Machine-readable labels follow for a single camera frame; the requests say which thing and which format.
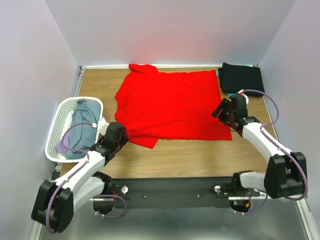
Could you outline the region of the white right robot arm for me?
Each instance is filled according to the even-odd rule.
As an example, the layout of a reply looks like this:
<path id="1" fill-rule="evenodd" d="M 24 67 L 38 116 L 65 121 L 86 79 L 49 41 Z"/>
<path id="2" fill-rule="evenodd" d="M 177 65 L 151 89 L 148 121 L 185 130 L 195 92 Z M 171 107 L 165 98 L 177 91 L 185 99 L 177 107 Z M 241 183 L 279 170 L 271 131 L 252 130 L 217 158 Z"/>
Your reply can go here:
<path id="1" fill-rule="evenodd" d="M 307 161 L 301 152 L 293 152 L 277 141 L 254 116 L 248 115 L 244 94 L 223 98 L 212 116 L 249 141 L 267 161 L 265 173 L 236 172 L 230 191 L 241 196 L 248 189 L 265 192 L 272 199 L 304 199 L 308 194 Z"/>

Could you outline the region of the cyan folded t shirt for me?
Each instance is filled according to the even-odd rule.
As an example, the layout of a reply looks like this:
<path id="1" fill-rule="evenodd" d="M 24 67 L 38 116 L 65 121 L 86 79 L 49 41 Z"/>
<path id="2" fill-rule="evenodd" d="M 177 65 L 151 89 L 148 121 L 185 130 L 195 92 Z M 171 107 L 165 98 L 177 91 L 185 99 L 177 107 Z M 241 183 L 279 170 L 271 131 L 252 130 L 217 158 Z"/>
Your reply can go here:
<path id="1" fill-rule="evenodd" d="M 217 70 L 219 86 L 228 97 L 236 95 L 238 91 L 247 89 L 252 75 L 252 66 L 234 65 L 224 62 Z"/>

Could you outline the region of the black folded t shirt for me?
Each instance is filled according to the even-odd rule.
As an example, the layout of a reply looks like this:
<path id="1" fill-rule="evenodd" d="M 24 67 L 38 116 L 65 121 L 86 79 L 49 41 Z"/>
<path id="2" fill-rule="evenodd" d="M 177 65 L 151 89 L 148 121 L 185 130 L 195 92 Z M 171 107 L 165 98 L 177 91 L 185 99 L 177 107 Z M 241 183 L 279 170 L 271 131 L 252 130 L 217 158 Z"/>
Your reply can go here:
<path id="1" fill-rule="evenodd" d="M 218 68 L 220 88 L 225 94 L 235 94 L 240 90 L 265 92 L 259 67 L 223 63 Z"/>

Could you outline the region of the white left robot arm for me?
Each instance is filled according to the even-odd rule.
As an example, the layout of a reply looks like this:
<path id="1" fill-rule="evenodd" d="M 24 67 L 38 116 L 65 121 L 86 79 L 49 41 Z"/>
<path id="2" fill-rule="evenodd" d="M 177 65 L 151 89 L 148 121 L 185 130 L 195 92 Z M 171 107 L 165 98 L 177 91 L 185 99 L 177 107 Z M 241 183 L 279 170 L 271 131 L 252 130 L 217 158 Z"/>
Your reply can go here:
<path id="1" fill-rule="evenodd" d="M 101 119 L 91 124 L 102 137 L 84 154 L 84 158 L 56 180 L 45 180 L 39 187 L 31 219 L 44 225 L 51 234 L 63 232 L 74 213 L 94 197 L 125 200 L 116 195 L 112 178 L 100 170 L 110 162 L 129 138 L 126 128 L 118 122 Z"/>

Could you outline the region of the white laundry basket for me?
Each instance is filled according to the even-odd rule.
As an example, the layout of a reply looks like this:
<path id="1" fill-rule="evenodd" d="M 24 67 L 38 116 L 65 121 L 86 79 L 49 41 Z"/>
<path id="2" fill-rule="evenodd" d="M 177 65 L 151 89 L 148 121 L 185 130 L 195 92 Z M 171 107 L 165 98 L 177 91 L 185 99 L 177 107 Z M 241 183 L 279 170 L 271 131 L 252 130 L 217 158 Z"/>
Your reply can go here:
<path id="1" fill-rule="evenodd" d="M 99 106 L 99 117 L 103 116 L 103 109 L 104 105 L 101 102 L 100 99 L 96 97 L 69 97 L 63 100 L 57 107 L 57 110 L 55 112 L 53 122 L 51 124 L 48 138 L 45 145 L 45 156 L 52 162 L 56 163 L 78 163 L 79 159 L 66 159 L 65 155 L 62 153 L 59 153 L 56 149 L 56 145 L 60 142 L 62 139 L 64 133 L 69 129 L 69 127 L 72 125 L 72 115 L 74 111 L 77 108 L 77 101 L 79 100 L 85 100 L 89 103 L 95 103 L 97 106 Z"/>

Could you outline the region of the aluminium frame rail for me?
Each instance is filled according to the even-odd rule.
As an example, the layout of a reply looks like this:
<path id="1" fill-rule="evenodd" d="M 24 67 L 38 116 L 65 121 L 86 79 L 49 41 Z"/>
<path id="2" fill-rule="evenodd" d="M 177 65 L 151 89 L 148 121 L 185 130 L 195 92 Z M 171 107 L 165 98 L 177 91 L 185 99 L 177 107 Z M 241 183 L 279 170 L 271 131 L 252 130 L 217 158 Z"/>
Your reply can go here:
<path id="1" fill-rule="evenodd" d="M 319 234 L 305 200 L 269 198 L 258 212 L 260 233 L 268 240 L 318 240 Z"/>

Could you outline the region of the grey blue t shirt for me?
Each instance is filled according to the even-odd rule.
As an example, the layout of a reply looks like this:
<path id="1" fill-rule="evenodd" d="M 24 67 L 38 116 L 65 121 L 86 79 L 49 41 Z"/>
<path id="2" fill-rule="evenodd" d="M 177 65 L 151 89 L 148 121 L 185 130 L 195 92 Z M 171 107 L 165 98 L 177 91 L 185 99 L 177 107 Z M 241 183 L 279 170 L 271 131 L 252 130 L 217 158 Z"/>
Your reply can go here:
<path id="1" fill-rule="evenodd" d="M 84 99 L 77 101 L 77 107 L 71 120 L 71 126 L 77 126 L 73 127 L 67 134 L 69 135 L 70 148 L 73 149 L 65 155 L 67 160 L 83 158 L 85 153 L 82 151 L 87 152 L 96 142 L 97 130 L 92 128 L 91 124 L 98 122 L 99 112 L 100 107 L 94 102 L 87 102 Z"/>

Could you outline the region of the red t shirt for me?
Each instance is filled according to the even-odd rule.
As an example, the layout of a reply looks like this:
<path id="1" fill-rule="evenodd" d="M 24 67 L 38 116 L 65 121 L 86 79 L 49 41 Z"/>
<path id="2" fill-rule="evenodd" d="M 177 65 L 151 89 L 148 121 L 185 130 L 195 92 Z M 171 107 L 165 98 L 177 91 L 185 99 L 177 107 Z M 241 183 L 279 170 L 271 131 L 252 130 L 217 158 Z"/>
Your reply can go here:
<path id="1" fill-rule="evenodd" d="M 152 149 L 159 139 L 230 141 L 231 130 L 212 112 L 221 102 L 215 70 L 162 72 L 129 64 L 115 95 L 115 120 L 129 142 Z"/>

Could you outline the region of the lavender t shirt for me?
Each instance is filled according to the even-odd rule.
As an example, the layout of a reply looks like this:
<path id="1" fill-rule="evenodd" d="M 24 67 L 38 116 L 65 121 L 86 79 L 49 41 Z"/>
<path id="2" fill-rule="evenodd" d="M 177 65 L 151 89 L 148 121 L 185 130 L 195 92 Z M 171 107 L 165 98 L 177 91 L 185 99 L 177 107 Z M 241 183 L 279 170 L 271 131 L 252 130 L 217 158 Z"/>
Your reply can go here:
<path id="1" fill-rule="evenodd" d="M 56 145 L 55 149 L 57 153 L 66 155 L 70 151 L 70 136 L 67 134 L 63 139 L 61 139 Z"/>

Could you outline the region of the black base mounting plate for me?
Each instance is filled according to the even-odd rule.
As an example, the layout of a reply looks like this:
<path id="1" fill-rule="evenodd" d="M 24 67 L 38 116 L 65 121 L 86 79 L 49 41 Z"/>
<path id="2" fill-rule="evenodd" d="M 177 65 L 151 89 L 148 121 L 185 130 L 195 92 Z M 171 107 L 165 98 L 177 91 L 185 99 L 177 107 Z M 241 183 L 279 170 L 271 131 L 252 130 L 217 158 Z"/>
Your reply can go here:
<path id="1" fill-rule="evenodd" d="M 114 178 L 93 201 L 94 210 L 112 209 L 233 208 L 248 211 L 246 204 L 260 193 L 237 189 L 232 177 Z"/>

